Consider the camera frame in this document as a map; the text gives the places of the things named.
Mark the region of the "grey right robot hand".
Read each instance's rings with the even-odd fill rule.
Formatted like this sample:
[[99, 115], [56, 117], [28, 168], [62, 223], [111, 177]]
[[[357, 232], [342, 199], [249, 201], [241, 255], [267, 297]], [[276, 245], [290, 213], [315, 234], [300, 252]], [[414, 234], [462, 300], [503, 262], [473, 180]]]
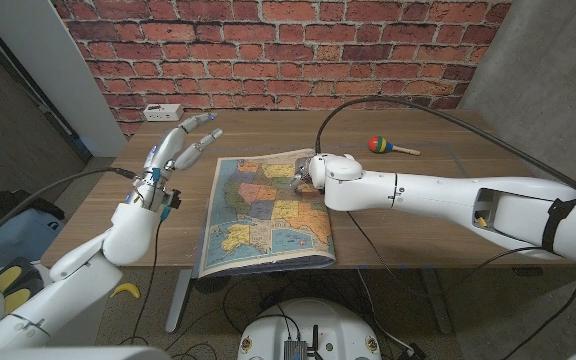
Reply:
[[295, 173], [289, 183], [294, 192], [299, 191], [299, 187], [305, 184], [311, 184], [315, 189], [322, 189], [323, 185], [318, 174], [320, 167], [316, 157], [302, 157], [295, 161]]

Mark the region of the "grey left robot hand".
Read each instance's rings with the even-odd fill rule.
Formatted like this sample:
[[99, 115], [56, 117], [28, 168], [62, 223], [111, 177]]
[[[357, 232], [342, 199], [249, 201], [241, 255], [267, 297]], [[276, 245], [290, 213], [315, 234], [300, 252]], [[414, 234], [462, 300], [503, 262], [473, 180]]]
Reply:
[[204, 150], [223, 134], [223, 130], [217, 128], [184, 149], [187, 135], [217, 117], [218, 114], [214, 112], [194, 115], [166, 132], [149, 152], [143, 165], [143, 173], [133, 182], [133, 190], [127, 195], [125, 202], [156, 212], [165, 202], [165, 185], [173, 172], [192, 167]]

